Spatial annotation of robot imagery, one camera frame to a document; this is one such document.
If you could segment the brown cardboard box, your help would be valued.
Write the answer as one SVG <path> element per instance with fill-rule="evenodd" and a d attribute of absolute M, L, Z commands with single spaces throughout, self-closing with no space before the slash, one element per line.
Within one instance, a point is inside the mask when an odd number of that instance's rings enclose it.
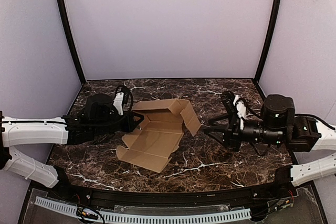
<path fill-rule="evenodd" d="M 144 120 L 139 129 L 122 137 L 126 147 L 117 147 L 117 158 L 156 173 L 165 169 L 179 148 L 184 130 L 195 136 L 201 127 L 191 102 L 185 99 L 141 101 L 133 112 Z"/>

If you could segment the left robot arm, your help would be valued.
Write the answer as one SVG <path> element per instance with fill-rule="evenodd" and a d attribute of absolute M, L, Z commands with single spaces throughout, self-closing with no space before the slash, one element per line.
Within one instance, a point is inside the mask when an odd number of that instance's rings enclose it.
<path fill-rule="evenodd" d="M 133 104 L 133 97 L 123 92 L 112 98 L 96 94 L 87 99 L 76 116 L 66 115 L 52 119 L 15 119 L 1 116 L 1 169 L 18 174 L 54 188 L 69 183 L 65 171 L 57 166 L 43 164 L 19 151 L 17 145 L 57 144 L 78 145 L 95 137 L 115 132 L 133 132 L 144 116 L 124 110 Z"/>

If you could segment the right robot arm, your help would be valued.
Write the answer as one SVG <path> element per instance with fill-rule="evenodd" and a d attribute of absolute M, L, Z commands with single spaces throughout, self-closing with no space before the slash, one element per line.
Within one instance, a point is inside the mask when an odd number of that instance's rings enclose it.
<path fill-rule="evenodd" d="M 296 114 L 290 97 L 271 94 L 264 100 L 260 113 L 247 101 L 226 91 L 221 96 L 226 113 L 208 120 L 204 134 L 234 152 L 242 142 L 253 148 L 285 145 L 290 152 L 335 151 L 335 126 L 312 114 Z"/>

